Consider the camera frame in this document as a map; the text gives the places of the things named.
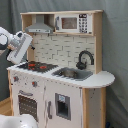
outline faucet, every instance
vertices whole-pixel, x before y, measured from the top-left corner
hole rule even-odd
[[[81,62],[81,57],[83,54],[87,54],[91,59],[91,65],[94,65],[94,58],[93,58],[92,54],[89,51],[82,51],[79,54],[79,62],[76,64],[76,67],[80,70],[86,69],[86,66],[87,66],[87,62],[85,62],[85,64]]]

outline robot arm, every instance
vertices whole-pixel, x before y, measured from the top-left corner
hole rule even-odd
[[[11,49],[12,51],[9,53],[7,60],[14,64],[19,64],[21,62],[31,41],[32,37],[22,31],[17,32],[16,35],[12,35],[0,27],[0,55],[7,48]]]

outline floor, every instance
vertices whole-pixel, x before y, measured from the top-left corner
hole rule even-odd
[[[6,116],[12,115],[10,98],[7,98],[0,102],[0,114]]]

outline sink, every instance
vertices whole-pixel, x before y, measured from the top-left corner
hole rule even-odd
[[[52,73],[53,76],[62,77],[66,79],[72,79],[82,81],[93,75],[91,71],[79,70],[74,68],[61,68]]]

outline oven window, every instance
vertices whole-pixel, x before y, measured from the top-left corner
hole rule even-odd
[[[37,102],[33,99],[19,95],[19,111],[21,114],[30,114],[35,120],[37,119]]]
[[[62,29],[77,29],[77,18],[62,18]]]

